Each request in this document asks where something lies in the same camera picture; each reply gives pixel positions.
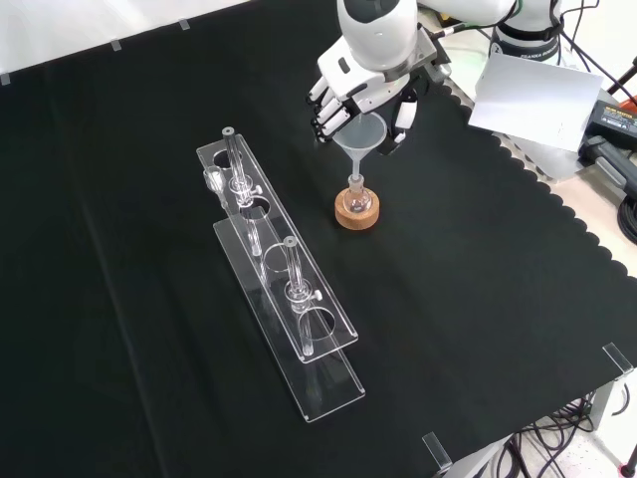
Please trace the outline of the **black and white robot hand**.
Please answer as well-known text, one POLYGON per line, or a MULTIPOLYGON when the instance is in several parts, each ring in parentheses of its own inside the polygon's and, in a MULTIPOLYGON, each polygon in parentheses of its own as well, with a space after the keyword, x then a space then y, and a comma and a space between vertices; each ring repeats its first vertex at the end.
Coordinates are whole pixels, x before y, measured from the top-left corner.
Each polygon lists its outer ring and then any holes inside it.
POLYGON ((387 79, 380 71, 359 65, 344 38, 339 38, 318 58, 320 77, 306 96, 313 107, 312 129, 317 141, 329 142, 357 118, 394 103, 385 139, 377 148, 389 155, 406 139, 418 107, 415 84, 419 74, 387 79))

